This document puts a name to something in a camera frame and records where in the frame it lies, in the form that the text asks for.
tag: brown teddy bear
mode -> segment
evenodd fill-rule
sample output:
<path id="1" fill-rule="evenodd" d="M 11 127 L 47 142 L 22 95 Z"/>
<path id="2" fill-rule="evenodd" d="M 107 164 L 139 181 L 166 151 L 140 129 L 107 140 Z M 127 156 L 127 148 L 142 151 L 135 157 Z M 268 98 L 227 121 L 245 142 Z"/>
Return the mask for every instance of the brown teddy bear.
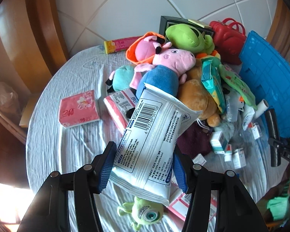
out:
<path id="1" fill-rule="evenodd" d="M 206 119 L 211 127 L 218 126 L 220 124 L 220 117 L 217 104 L 201 82 L 201 59 L 197 57 L 196 65 L 187 71 L 186 74 L 186 82 L 178 88 L 178 100 L 194 111 L 203 110 L 199 119 Z"/>

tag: white paper roll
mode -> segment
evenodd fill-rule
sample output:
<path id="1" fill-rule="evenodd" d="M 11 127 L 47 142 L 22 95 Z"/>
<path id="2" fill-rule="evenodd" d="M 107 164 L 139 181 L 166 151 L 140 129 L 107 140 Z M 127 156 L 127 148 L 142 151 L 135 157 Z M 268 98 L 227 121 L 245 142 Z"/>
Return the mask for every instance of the white paper roll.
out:
<path id="1" fill-rule="evenodd" d="M 254 119 L 259 118 L 268 109 L 268 103 L 265 99 L 262 99 L 257 107 L 258 109 L 254 113 Z"/>

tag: table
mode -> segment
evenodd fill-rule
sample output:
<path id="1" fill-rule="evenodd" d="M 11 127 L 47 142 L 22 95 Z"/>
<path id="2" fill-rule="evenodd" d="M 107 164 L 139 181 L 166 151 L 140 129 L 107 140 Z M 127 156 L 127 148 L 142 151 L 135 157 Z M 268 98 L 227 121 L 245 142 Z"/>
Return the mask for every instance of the table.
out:
<path id="1" fill-rule="evenodd" d="M 103 46 L 96 46 L 73 56 L 51 79 L 35 107 L 27 136 L 27 174 L 34 193 L 52 171 L 76 171 L 90 163 L 95 155 L 102 153 L 108 141 L 119 143 L 121 134 L 103 103 L 103 98 L 107 96 L 104 82 L 113 70 L 128 63 L 124 52 L 106 55 Z M 58 121 L 60 99 L 87 90 L 95 90 L 101 120 L 70 129 L 63 128 Z M 248 191 L 254 201 L 258 201 L 280 182 L 288 163 L 283 160 L 280 167 L 271 168 L 266 137 L 251 141 L 249 134 L 243 134 L 244 140 L 251 145 L 250 149 L 245 149 L 247 166 L 241 169 L 240 177 L 247 181 Z M 224 172 L 233 167 L 231 163 L 223 161 L 223 156 L 213 153 L 205 159 L 205 166 L 212 171 Z M 132 218 L 118 217 L 116 213 L 118 205 L 132 201 L 132 198 L 132 195 L 111 182 L 100 195 L 95 196 L 104 231 L 133 231 L 130 227 Z M 71 231 L 77 231 L 72 192 L 69 192 L 69 212 Z M 210 231 L 213 231 L 214 222 L 213 219 L 209 225 Z M 166 215 L 162 222 L 144 227 L 142 231 L 178 231 L 180 226 L 180 221 Z"/>

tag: blue plush body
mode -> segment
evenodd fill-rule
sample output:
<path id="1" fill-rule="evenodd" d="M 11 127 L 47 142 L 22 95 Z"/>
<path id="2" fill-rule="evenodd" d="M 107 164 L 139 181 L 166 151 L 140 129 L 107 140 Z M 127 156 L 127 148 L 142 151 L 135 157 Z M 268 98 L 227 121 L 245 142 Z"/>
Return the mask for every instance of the blue plush body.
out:
<path id="1" fill-rule="evenodd" d="M 148 71 L 141 79 L 136 90 L 136 97 L 139 99 L 144 88 L 144 83 L 153 85 L 164 92 L 176 97 L 179 86 L 177 74 L 163 65 L 157 65 Z"/>

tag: large eye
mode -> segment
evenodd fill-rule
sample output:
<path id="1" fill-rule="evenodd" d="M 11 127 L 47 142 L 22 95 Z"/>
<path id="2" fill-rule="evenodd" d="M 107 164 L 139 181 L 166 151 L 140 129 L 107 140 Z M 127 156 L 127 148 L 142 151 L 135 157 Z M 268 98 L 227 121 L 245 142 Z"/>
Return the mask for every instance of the large eye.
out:
<path id="1" fill-rule="evenodd" d="M 147 222 L 154 222 L 156 220 L 158 220 L 160 217 L 159 212 L 149 209 L 146 210 L 143 214 L 143 218 L 147 221 Z"/>

